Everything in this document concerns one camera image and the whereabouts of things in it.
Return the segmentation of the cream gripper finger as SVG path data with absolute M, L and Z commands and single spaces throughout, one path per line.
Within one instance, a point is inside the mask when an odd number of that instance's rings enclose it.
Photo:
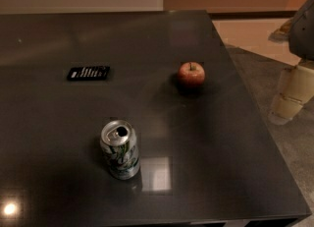
M 283 68 L 269 113 L 275 125 L 291 121 L 314 97 L 314 61 L 301 59 L 293 67 Z

